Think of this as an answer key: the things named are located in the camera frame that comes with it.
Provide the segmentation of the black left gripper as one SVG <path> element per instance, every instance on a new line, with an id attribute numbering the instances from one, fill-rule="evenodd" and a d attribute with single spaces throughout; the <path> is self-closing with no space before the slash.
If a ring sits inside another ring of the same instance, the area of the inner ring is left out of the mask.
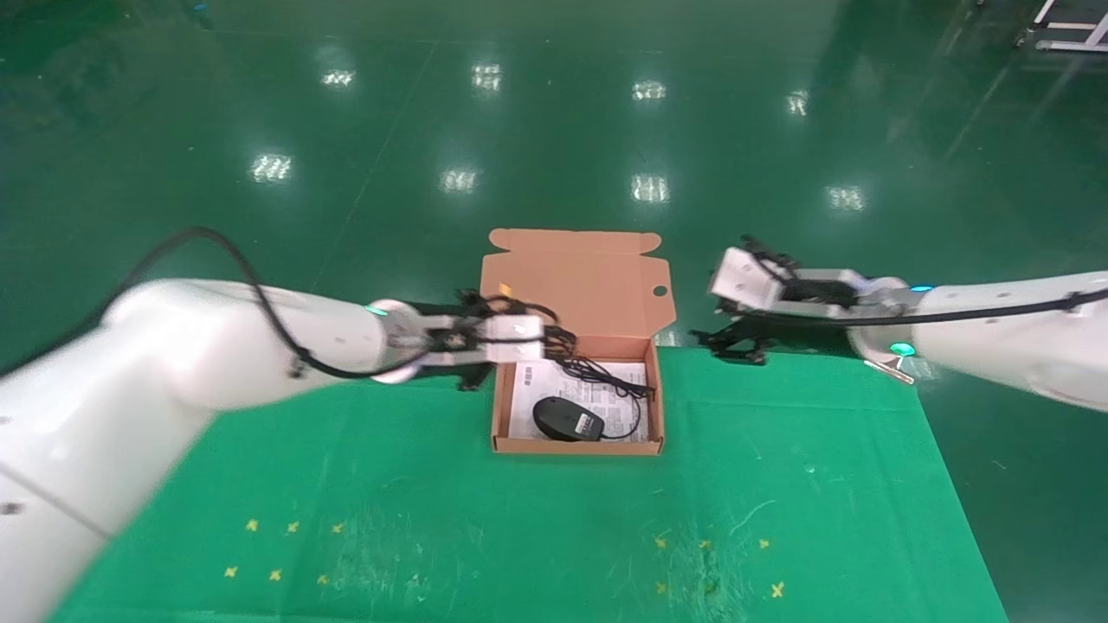
<path id="1" fill-rule="evenodd" d="M 488 362 L 483 343 L 479 338 L 486 335 L 484 323 L 496 312 L 492 304 L 479 294 L 459 294 L 458 304 L 431 306 L 431 316 L 447 316 L 451 320 L 447 330 L 432 331 L 432 357 L 443 355 L 447 360 L 428 367 L 430 377 L 455 377 L 459 391 L 475 391 L 486 382 L 488 376 L 496 370 L 496 362 Z M 577 355 L 577 335 L 567 331 L 560 324 L 546 324 L 544 357 L 550 360 L 571 360 Z"/>

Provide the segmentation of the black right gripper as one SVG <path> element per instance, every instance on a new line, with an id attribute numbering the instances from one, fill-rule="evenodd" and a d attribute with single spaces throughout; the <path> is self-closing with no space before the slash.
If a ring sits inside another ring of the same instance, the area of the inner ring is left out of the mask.
<path id="1" fill-rule="evenodd" d="M 803 302 L 815 302 L 851 312 L 863 292 L 862 277 L 851 279 L 819 280 L 800 279 L 800 277 L 774 277 L 781 287 L 781 294 L 802 294 Z M 854 317 L 806 317 L 783 312 L 761 312 L 761 320 L 767 324 L 780 324 L 788 327 L 854 327 L 859 326 Z M 712 343 L 712 355 L 724 362 L 765 364 L 767 350 L 772 345 L 770 339 L 761 337 L 763 324 L 747 316 L 732 316 L 731 321 L 715 331 L 691 330 L 690 336 L 696 343 Z"/>

